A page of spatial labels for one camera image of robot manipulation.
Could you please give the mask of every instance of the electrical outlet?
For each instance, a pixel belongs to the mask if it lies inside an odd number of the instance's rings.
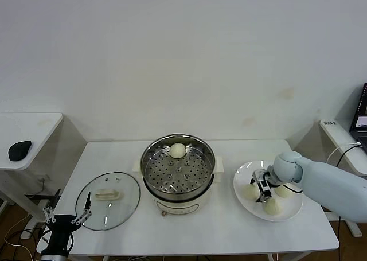
[[[45,182],[51,181],[50,177],[47,174],[36,174],[36,179],[39,182],[42,182],[42,180],[45,180]]]

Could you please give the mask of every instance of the laptop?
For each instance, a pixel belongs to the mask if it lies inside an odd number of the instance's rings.
[[[363,86],[360,102],[358,103],[349,132],[357,142],[362,144],[363,149],[367,151],[367,83]]]

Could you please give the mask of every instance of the glass pot lid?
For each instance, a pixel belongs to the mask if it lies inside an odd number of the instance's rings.
[[[83,224],[94,231],[106,231],[121,225],[136,210],[140,187],[136,179],[123,172],[106,173],[96,177],[80,192],[75,204],[77,216],[84,211],[91,192],[92,216]]]

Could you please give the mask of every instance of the stainless steel steamer basket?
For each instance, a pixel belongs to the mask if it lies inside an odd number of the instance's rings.
[[[175,143],[186,146],[186,155],[174,159],[169,148]],[[149,191],[169,202],[185,202],[198,197],[212,183],[215,156],[201,139],[172,134],[157,139],[144,151],[140,169]]]

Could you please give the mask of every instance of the steamed bun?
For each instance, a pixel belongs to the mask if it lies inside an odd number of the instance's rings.
[[[259,187],[255,183],[252,185],[245,185],[243,187],[243,197],[247,200],[256,201],[260,197]]]
[[[290,191],[289,189],[285,188],[283,185],[274,188],[276,194],[278,194],[281,198],[287,198],[293,196],[294,192]]]
[[[174,159],[181,159],[186,154],[186,147],[182,143],[171,145],[169,154]]]
[[[269,215],[278,215],[282,212],[282,207],[274,198],[270,198],[264,202],[263,208],[264,211]]]

